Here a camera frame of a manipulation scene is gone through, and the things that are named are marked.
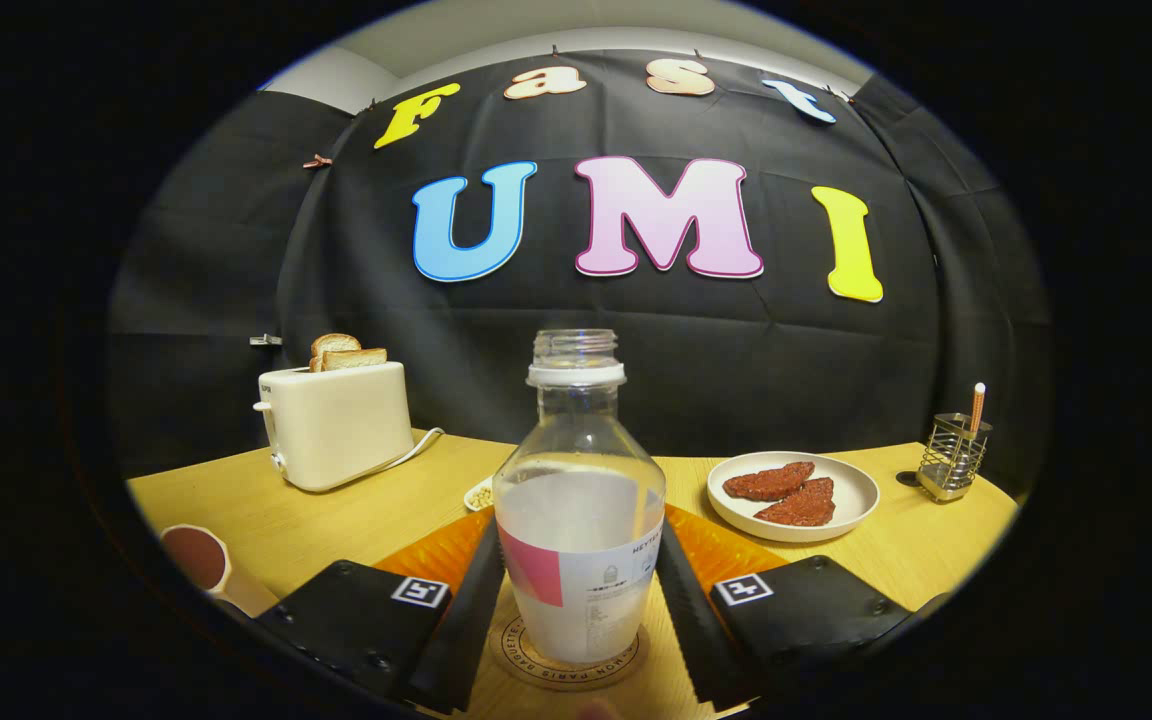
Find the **plate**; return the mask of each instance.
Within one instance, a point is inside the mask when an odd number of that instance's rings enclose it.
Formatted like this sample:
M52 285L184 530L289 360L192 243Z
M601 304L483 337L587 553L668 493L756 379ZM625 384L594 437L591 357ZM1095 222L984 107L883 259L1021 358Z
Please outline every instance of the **plate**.
M723 483L736 475L758 473L760 470L783 468L788 462L814 462L812 478L833 478L833 520L819 526L782 525L755 518L755 513L774 505L728 497ZM836 538L856 528L878 507L878 483L864 470L841 460L813 455L810 452L750 452L719 462L708 471L708 501L722 520L772 541L823 541Z

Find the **letter m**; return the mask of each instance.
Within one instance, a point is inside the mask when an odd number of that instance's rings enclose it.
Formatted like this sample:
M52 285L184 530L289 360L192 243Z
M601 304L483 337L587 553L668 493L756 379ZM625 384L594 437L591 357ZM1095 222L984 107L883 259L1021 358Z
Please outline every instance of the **letter m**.
M745 168L735 162L696 159L666 195L631 158L608 156L576 164L588 179L590 197L589 249L576 258L586 275L623 275L639 266L639 256L626 245L627 219L658 270L679 258L687 228L696 222L696 249L687 266L702 275L753 278L763 273L741 204L740 182Z

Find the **orange letter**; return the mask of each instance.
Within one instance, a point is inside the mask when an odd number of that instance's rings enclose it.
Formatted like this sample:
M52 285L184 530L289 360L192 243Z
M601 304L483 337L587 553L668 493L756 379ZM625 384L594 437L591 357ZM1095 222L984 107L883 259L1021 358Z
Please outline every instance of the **orange letter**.
M647 63L647 86L665 94L710 94L714 81L708 69L695 60L652 60Z
M509 100L522 100L524 97L536 97L547 92L576 92L588 85L579 78L576 68L540 68L531 73L522 73L513 78L517 85L510 85L503 91Z
M438 109L439 103L442 101L440 94L454 94L460 90L460 83L453 82L450 85L434 88L434 90L420 92L416 97L408 97L407 100L394 105L394 119L389 121L389 129L385 131L384 136L380 136L380 139L372 147L379 149L381 145L389 145L393 141L402 141L412 132L419 131L420 127L415 123L416 118L430 118L434 114L434 109Z

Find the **bread slice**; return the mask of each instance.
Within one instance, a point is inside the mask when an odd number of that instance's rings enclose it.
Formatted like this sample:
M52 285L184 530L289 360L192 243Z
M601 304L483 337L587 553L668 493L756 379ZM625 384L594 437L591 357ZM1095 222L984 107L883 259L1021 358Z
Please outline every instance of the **bread slice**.
M371 347L369 350L346 350L341 353L328 350L323 355L323 372L344 367L382 365L388 359L389 355L385 351L384 347Z
M314 341L314 344L310 346L310 356L319 357L324 353L341 353L346 350L362 350L362 342L358 342L358 339L354 338L353 334L328 333L325 336L320 336L319 340Z

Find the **screw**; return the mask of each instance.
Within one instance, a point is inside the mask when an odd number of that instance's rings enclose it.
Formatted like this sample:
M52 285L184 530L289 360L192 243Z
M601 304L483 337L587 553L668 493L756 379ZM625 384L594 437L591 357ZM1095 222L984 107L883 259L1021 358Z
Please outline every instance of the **screw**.
M380 655L379 652L374 651L367 653L367 664L376 667L376 669L381 673L389 673L389 670L394 669L394 666L389 662L388 657Z

